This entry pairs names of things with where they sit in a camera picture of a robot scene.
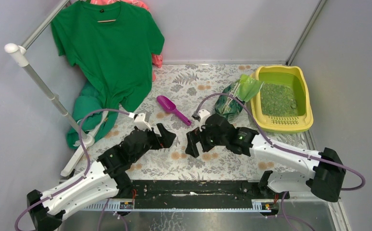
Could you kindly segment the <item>magenta plastic scoop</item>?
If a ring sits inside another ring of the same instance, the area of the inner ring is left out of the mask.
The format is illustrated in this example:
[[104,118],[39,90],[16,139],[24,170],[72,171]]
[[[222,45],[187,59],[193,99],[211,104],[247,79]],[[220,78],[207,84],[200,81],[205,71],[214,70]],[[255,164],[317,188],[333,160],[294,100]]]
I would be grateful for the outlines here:
[[163,108],[165,112],[175,115],[185,125],[191,126],[192,122],[177,109],[175,103],[173,103],[170,99],[163,95],[157,96],[156,99],[158,104]]

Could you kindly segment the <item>green cat litter bag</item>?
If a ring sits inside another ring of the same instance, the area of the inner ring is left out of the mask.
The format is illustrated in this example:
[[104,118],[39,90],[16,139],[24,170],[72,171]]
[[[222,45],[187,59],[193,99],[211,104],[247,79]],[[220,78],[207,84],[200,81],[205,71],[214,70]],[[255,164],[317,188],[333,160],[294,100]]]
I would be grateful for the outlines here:
[[224,117],[228,121],[231,121],[240,115],[245,103],[250,101],[254,96],[256,96],[260,92],[264,84],[263,81],[257,80],[246,74],[242,74],[240,78],[234,81],[233,83],[239,83],[240,86],[236,96],[235,97],[231,96],[231,99],[233,99],[233,101],[229,105],[229,111],[227,113],[221,112],[222,107],[224,106],[224,103],[226,101],[227,97],[226,95],[220,95],[214,105],[214,110],[216,114]]

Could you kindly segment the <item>yellow green litter box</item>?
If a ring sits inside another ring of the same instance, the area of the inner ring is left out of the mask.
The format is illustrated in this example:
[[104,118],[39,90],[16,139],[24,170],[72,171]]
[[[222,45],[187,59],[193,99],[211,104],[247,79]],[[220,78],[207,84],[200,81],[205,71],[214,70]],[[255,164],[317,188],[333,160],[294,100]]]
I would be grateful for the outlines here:
[[265,131],[298,133],[314,122],[309,91],[298,66],[260,66],[251,77],[262,83],[250,103],[252,114]]

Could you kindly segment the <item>small brown stick object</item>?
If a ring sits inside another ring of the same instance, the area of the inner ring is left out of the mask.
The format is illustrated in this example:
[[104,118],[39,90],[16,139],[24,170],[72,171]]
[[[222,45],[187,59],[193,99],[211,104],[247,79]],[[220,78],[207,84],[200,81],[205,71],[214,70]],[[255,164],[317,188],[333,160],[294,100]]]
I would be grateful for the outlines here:
[[[227,93],[230,96],[235,97],[236,94],[238,93],[239,86],[240,86],[239,83],[232,83],[225,89],[226,90],[225,93]],[[231,99],[230,97],[226,97],[226,101],[221,110],[222,113],[227,113],[229,111],[229,105],[232,101],[233,99]]]

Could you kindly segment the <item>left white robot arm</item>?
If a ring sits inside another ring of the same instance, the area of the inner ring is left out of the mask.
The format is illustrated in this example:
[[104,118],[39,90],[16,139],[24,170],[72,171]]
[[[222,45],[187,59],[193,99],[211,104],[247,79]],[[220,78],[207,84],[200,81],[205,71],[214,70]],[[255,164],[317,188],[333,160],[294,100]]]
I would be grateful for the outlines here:
[[29,215],[37,231],[54,231],[77,211],[107,198],[132,198],[133,184],[126,171],[149,150],[170,148],[176,134],[161,123],[158,133],[133,130],[122,142],[93,161],[88,170],[44,192],[27,194]]

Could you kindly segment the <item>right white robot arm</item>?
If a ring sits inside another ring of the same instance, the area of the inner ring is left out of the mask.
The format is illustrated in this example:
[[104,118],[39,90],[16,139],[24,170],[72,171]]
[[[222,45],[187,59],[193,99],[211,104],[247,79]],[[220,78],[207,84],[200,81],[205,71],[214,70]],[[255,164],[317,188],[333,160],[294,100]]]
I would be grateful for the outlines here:
[[264,172],[258,192],[264,198],[275,193],[309,191],[316,197],[337,202],[346,170],[337,152],[300,149],[279,141],[267,141],[260,133],[247,127],[235,127],[219,115],[206,115],[204,122],[186,134],[186,154],[197,158],[203,152],[224,146],[234,154],[266,158],[291,168],[290,172]]

